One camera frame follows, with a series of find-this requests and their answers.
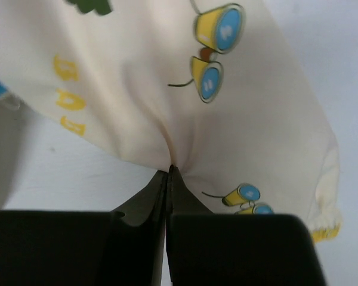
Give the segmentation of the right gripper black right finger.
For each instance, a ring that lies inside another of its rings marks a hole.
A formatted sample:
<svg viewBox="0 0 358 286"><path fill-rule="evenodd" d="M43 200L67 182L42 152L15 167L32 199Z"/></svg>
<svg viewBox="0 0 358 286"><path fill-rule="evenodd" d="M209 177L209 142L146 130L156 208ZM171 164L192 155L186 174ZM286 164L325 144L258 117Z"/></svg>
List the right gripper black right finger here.
<svg viewBox="0 0 358 286"><path fill-rule="evenodd" d="M215 214L171 166L166 252L173 285L325 285L311 236L288 214Z"/></svg>

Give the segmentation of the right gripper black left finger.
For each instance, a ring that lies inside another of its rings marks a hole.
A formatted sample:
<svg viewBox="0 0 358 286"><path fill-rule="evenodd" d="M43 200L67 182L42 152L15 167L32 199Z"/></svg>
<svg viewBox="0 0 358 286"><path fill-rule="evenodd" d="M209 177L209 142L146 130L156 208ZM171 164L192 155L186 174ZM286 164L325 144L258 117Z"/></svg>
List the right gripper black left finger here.
<svg viewBox="0 0 358 286"><path fill-rule="evenodd" d="M0 211L0 285L159 285L167 179L109 212Z"/></svg>

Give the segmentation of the yellow patterned child jacket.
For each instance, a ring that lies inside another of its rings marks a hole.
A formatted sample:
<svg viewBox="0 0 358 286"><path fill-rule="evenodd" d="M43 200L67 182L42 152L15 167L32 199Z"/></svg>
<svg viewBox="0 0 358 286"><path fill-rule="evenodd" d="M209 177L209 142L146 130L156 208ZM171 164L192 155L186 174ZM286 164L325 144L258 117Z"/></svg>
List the yellow patterned child jacket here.
<svg viewBox="0 0 358 286"><path fill-rule="evenodd" d="M0 97L217 213L342 224L329 122L263 1L0 1Z"/></svg>

